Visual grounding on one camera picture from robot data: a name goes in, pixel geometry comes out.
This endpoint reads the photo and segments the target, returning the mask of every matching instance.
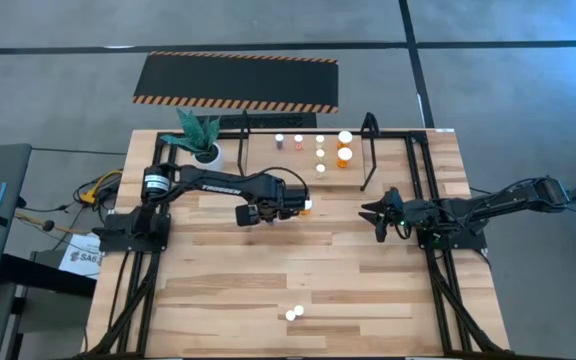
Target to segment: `concrete floor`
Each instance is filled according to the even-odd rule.
[[[418,41],[576,39],[576,2],[566,0],[409,0],[409,6]],[[0,1],[0,47],[344,40],[404,41],[398,2]],[[319,117],[321,127],[355,126],[366,111],[382,127],[421,126],[406,50],[284,53],[339,59],[341,111]],[[456,129],[471,185],[494,190],[548,174],[574,186],[576,49],[420,55],[436,126]],[[144,58],[1,55],[0,143],[122,152],[132,129],[175,127],[172,109],[130,102]],[[23,195],[35,207],[56,206],[76,185],[122,162],[122,156],[33,152]],[[94,224],[90,215],[80,226]],[[8,252],[54,244],[24,228],[13,226],[19,240]],[[512,348],[576,358],[576,214],[509,215],[486,234]],[[59,339],[59,347],[39,345],[42,339]],[[22,358],[72,355],[80,344],[77,329],[39,334],[24,344]]]

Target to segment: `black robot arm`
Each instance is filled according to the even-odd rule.
[[[375,225],[378,242],[385,240],[388,226],[394,226],[404,239],[410,237],[412,228],[416,228],[450,242],[464,233],[480,233],[492,217],[522,210],[561,212],[569,202],[561,183],[544,177],[517,181],[497,193],[471,199],[403,202],[399,191],[390,188],[381,200],[362,205],[370,212],[359,215]]]

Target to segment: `black metal frame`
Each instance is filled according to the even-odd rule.
[[[239,152],[238,152],[238,161],[237,165],[239,167],[239,171],[244,173],[243,168],[241,167],[241,158],[243,153],[243,141],[248,139],[252,131],[248,126],[247,122],[247,114],[244,111],[243,113],[244,121],[242,121],[242,128],[241,130],[236,133],[222,133],[220,134],[220,139],[237,139],[239,140]],[[299,129],[295,130],[286,130],[283,131],[286,134],[336,134],[337,132],[334,131],[299,131]],[[255,131],[255,134],[273,134],[275,132],[272,131]],[[424,169],[426,172],[426,176],[428,179],[429,189],[430,189],[430,198],[439,198],[439,191],[437,187],[437,182],[434,174],[434,168],[432,165],[432,159],[430,156],[430,148],[428,145],[428,137],[426,131],[416,131],[416,130],[409,130],[409,131],[380,131],[379,125],[377,123],[377,119],[371,113],[367,113],[362,124],[361,130],[359,132],[354,132],[356,135],[361,136],[362,139],[369,139],[370,146],[371,146],[371,155],[372,155],[372,169],[368,174],[364,185],[361,187],[363,191],[367,184],[369,183],[374,171],[377,168],[376,156],[375,156],[375,147],[374,147],[374,140],[375,139],[402,139],[406,144],[406,152],[408,155],[409,160],[409,167],[410,167],[410,174],[412,178],[413,190],[415,194],[415,198],[423,199],[423,189],[421,186],[419,168],[417,165],[417,157],[415,154],[415,143],[421,147],[423,162],[424,162]],[[174,133],[158,133],[157,134],[157,142],[155,146],[154,156],[153,156],[153,165],[160,162],[160,158],[163,152],[163,148],[165,143],[160,140],[162,135],[178,135]],[[167,161],[174,162],[176,157],[176,148],[171,147]],[[422,250],[424,250],[426,254],[427,264],[428,264],[428,272],[430,274],[431,280],[431,290],[433,294],[433,299],[435,303],[435,309],[437,313],[437,322],[439,327],[439,334],[441,338],[441,344],[444,354],[450,354],[454,352],[452,349],[450,333],[448,329],[448,321],[446,317],[446,311],[443,302],[443,296],[449,300],[449,303],[455,308],[455,312],[458,315],[457,321],[459,325],[459,337],[462,343],[462,349],[465,352],[463,354],[469,354],[472,351],[472,346],[470,344],[470,337],[468,334],[469,329],[474,329],[471,331],[473,337],[478,334],[478,327],[474,320],[470,317],[467,313],[463,305],[461,305],[461,295],[459,293],[459,284],[457,282],[457,274],[455,271],[455,264],[454,259],[451,253],[451,249],[444,249],[443,251],[443,259],[444,265],[446,267],[446,273],[448,277],[448,282],[443,280],[443,276],[439,271],[439,267],[437,265],[437,261],[434,254],[434,248],[432,246],[427,246],[432,241],[429,234],[424,234],[423,232],[418,233],[419,237],[419,244]],[[138,288],[141,289],[142,285],[138,285],[140,271],[143,264],[143,252],[136,252],[135,259],[133,261],[133,266],[130,275],[130,282],[128,285],[128,295],[127,299],[133,299],[138,292]],[[161,254],[160,253],[153,253],[151,258],[151,264],[149,266],[149,272],[147,275],[151,276],[152,279],[150,280],[150,287],[146,290],[146,294],[142,295],[144,299],[144,306],[141,316],[141,323],[139,325],[139,336],[137,339],[137,354],[143,355],[145,354],[146,350],[146,342],[148,339],[148,329],[149,323],[151,318],[152,312],[152,304],[154,301],[155,295],[155,286],[154,282],[156,281],[157,276],[157,269],[159,267],[159,260]],[[463,319],[471,320],[468,322],[469,327],[464,324]],[[121,333],[119,335],[119,345],[117,347],[118,353],[125,353],[126,352],[126,345],[128,341],[128,333],[130,330],[130,319],[125,321],[125,326],[121,329]]]
[[[250,129],[250,121],[248,119],[248,112],[246,110],[244,110],[242,112],[242,121],[241,121],[241,128],[239,130],[239,133],[236,132],[225,132],[225,133],[220,133],[219,136],[217,137],[218,139],[227,139],[227,140],[239,140],[239,149],[237,150],[237,168],[239,169],[239,174],[241,176],[245,176],[246,172],[244,171],[242,165],[241,165],[241,161],[243,158],[243,148],[244,148],[244,140],[248,140],[250,138],[250,135],[252,134],[276,134],[277,131],[272,131],[271,129],[263,129],[263,130],[255,130],[255,132],[253,133],[252,130]],[[299,129],[289,129],[289,130],[282,130],[282,132],[284,134],[301,134],[301,135],[337,135],[339,132],[338,131],[330,131],[330,130],[321,130],[321,131],[300,131]],[[372,175],[375,173],[375,170],[377,170],[377,157],[375,155],[375,139],[380,137],[380,131],[379,131],[379,124],[377,123],[377,119],[375,118],[375,115],[373,115],[372,113],[366,113],[366,117],[364,118],[364,121],[361,125],[361,129],[357,132],[357,131],[353,131],[352,132],[353,135],[359,135],[361,137],[362,140],[364,139],[368,139],[370,140],[370,157],[372,159],[372,168],[370,169],[370,172],[368,173],[368,176],[366,177],[366,179],[364,180],[364,184],[360,187],[361,191],[364,191],[366,189],[366,186],[368,186],[368,183],[370,182],[370,179],[372,178]],[[404,137],[403,134],[407,134],[409,132],[399,132],[399,131],[395,131],[395,132],[389,132],[390,134],[399,134],[399,137]],[[165,145],[165,142],[163,140],[161,140],[161,137],[164,135],[170,135],[170,136],[176,136],[176,137],[183,137],[184,135],[182,133],[171,133],[171,132],[159,132],[157,133],[157,140],[156,140],[156,144],[155,144],[155,155],[159,155],[159,157],[161,157],[161,152],[163,149],[163,146]]]

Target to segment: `orange and black stripe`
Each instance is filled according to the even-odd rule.
[[[176,97],[176,96],[133,96],[132,102],[135,104],[147,105],[169,105],[169,106],[197,106],[221,109],[239,110],[266,110],[284,112],[313,112],[319,114],[335,114],[339,108],[323,104],[303,104],[279,101],[252,101],[252,100],[232,100],[232,99],[207,99],[196,97]]]
[[[220,58],[233,58],[233,59],[248,59],[248,60],[277,60],[277,61],[307,61],[307,62],[320,62],[328,64],[336,64],[335,59],[325,58],[300,58],[293,56],[272,56],[272,55],[245,55],[245,54],[222,54],[222,53],[208,53],[208,52],[174,52],[174,51],[153,51],[148,56],[204,56],[204,57],[220,57]]]

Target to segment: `table leg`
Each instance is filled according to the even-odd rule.
[[[97,281],[61,271],[30,260],[4,254],[0,262],[0,282],[42,288],[92,298]]]

